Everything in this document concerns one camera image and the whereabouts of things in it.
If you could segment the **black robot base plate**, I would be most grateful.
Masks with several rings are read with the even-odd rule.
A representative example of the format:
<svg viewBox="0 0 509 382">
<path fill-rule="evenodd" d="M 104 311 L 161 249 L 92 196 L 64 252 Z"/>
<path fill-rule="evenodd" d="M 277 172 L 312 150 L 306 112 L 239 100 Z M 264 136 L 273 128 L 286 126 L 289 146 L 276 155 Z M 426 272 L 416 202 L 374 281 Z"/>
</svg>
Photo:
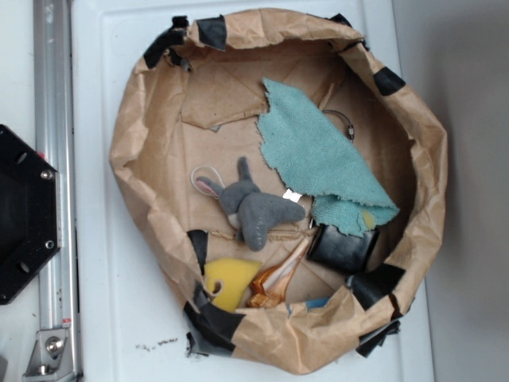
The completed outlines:
<svg viewBox="0 0 509 382">
<path fill-rule="evenodd" d="M 59 250 L 57 174 L 1 125 L 1 304 L 10 304 Z"/>
</svg>

